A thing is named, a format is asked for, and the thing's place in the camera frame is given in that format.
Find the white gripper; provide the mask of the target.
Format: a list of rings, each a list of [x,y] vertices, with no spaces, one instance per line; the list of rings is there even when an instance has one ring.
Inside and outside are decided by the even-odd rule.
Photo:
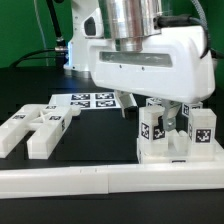
[[[111,40],[91,40],[91,76],[96,85],[115,90],[125,119],[136,117],[132,93],[162,98],[163,128],[172,131],[180,102],[197,103],[215,90],[212,57],[202,54],[203,29],[163,28],[159,35],[144,39],[142,45],[140,52],[117,52]]]

